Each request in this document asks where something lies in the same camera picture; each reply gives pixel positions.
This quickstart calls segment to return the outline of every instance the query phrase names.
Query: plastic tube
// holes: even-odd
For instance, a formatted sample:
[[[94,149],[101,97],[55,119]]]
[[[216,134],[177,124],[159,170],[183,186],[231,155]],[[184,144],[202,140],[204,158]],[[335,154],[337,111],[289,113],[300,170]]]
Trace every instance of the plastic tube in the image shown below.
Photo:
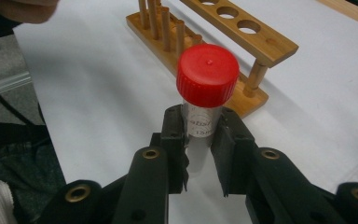
[[[191,47],[179,59],[176,86],[184,98],[190,176],[202,170],[222,105],[231,97],[239,72],[235,57],[216,45]]]

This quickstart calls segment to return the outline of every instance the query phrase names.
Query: hand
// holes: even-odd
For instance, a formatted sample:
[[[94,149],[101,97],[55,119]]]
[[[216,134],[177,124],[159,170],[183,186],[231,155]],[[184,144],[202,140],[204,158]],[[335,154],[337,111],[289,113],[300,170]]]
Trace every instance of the hand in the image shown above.
[[[59,0],[0,0],[0,14],[10,20],[28,23],[48,21]]]

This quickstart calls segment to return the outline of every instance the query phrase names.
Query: red screw cap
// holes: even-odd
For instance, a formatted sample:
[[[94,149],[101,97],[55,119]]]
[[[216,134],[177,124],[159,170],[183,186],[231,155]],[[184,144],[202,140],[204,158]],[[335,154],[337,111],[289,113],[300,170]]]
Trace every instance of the red screw cap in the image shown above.
[[[176,87],[192,105],[216,107],[231,97],[239,73],[238,62],[228,50],[210,44],[196,45],[179,59]]]

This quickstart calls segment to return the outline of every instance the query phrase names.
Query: black cable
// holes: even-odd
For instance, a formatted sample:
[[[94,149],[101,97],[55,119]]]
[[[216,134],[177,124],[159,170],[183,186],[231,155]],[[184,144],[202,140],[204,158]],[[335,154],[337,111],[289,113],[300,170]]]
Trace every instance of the black cable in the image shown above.
[[[27,125],[34,126],[34,124],[28,120],[26,117],[23,116],[22,113],[20,113],[18,110],[16,110],[13,106],[11,106],[0,94],[0,104],[4,106],[10,113],[12,113],[16,118],[21,120]]]

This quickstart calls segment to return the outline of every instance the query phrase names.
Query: wooden test tube rack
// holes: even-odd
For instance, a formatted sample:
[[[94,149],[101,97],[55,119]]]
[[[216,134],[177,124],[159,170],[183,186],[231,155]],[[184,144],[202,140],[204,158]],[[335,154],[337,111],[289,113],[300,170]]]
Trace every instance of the wooden test tube rack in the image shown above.
[[[202,36],[186,27],[159,0],[138,1],[140,11],[128,16],[127,24],[176,76],[180,54],[193,45],[204,43]],[[269,98],[258,88],[268,68],[293,55],[298,46],[227,0],[181,1],[255,56],[249,77],[240,73],[233,96],[225,106],[242,118],[257,110]],[[254,34],[243,32],[244,28]]]

